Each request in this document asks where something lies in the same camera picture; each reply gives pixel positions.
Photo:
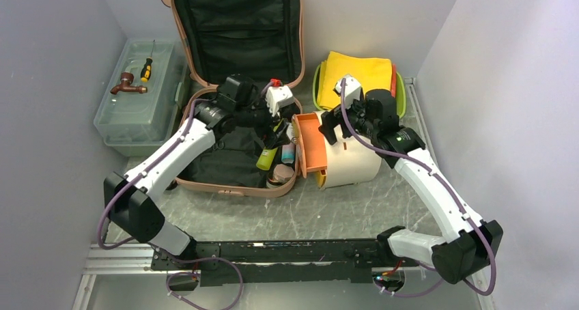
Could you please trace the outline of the cream appliance with orange rim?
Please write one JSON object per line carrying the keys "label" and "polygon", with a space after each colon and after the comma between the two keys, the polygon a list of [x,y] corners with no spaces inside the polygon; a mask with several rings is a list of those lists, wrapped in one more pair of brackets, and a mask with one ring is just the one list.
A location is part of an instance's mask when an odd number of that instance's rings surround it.
{"label": "cream appliance with orange rim", "polygon": [[334,128],[337,142],[331,145],[318,130],[321,114],[316,111],[292,118],[302,176],[312,175],[322,190],[374,179],[382,159],[354,137],[344,139],[340,125]]}

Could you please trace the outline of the yellow cloth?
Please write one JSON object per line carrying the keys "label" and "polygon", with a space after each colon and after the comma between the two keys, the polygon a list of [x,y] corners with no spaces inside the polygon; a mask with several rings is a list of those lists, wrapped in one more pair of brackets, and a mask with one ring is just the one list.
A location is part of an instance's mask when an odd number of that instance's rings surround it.
{"label": "yellow cloth", "polygon": [[335,51],[329,52],[325,70],[322,72],[322,84],[317,95],[318,104],[326,110],[339,103],[334,92],[336,82],[346,74],[351,74],[363,87],[363,91],[385,89],[390,91],[391,63],[387,58],[352,57]]}

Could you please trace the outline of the green plastic tray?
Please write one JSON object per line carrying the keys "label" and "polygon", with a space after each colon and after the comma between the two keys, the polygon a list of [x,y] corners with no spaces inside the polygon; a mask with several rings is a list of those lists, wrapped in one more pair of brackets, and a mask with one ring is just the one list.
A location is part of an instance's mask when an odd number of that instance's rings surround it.
{"label": "green plastic tray", "polygon": [[[320,85],[322,84],[322,72],[325,70],[326,62],[323,61],[317,66],[313,75],[312,84],[312,100],[315,108],[320,111],[325,111],[326,109],[318,104],[317,95],[320,90]],[[395,97],[397,114],[402,118],[406,114],[406,86],[404,84],[404,78],[397,71],[397,94]]]}

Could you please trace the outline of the red printed package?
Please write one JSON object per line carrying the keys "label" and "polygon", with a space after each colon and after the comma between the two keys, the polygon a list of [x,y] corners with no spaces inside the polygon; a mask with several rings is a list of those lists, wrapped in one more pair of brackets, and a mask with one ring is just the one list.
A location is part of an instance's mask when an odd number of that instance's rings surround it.
{"label": "red printed package", "polygon": [[397,94],[397,68],[394,62],[391,63],[391,86],[390,86],[390,93],[393,98],[396,97]]}

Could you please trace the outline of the pink hard-shell suitcase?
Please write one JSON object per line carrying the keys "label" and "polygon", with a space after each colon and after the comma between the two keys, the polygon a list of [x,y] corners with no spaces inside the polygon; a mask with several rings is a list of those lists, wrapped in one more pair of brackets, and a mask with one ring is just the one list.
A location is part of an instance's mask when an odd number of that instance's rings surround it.
{"label": "pink hard-shell suitcase", "polygon": [[[194,97],[211,96],[229,76],[240,75],[258,91],[270,79],[294,87],[305,73],[300,0],[161,0],[173,11],[190,75],[201,85]],[[280,197],[289,182],[273,186],[268,176],[281,164],[280,149],[269,171],[256,167],[264,148],[249,128],[238,127],[179,174],[192,191]]]}

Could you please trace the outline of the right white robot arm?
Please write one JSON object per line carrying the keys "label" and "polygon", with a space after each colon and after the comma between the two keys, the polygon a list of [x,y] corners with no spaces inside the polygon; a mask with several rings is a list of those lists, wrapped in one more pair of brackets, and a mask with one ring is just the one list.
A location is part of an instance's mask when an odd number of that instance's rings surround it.
{"label": "right white robot arm", "polygon": [[400,124],[394,97],[383,89],[356,91],[323,112],[321,121],[319,131],[331,145],[337,143],[335,128],[340,127],[343,138],[356,139],[384,159],[414,189],[442,233],[431,236],[403,226],[383,231],[376,238],[379,262],[392,266],[411,259],[450,284],[467,282],[469,276],[489,268],[490,281],[483,294],[490,294],[496,284],[503,229],[497,221],[484,220],[458,195],[418,133]]}

